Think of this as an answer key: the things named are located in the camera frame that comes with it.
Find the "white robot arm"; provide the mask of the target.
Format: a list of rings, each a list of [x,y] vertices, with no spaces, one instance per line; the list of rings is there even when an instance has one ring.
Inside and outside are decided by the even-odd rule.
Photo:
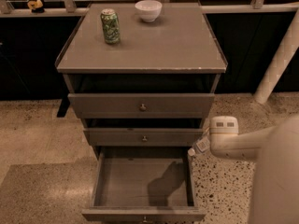
[[[237,118],[217,116],[209,137],[214,156],[256,163],[249,224],[299,224],[299,115],[243,134]]]

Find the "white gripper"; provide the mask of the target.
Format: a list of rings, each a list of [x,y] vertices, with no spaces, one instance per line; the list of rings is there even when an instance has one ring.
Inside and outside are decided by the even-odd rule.
[[[231,116],[217,116],[210,119],[209,128],[204,130],[203,135],[209,135],[211,141],[217,138],[238,135],[237,118]]]

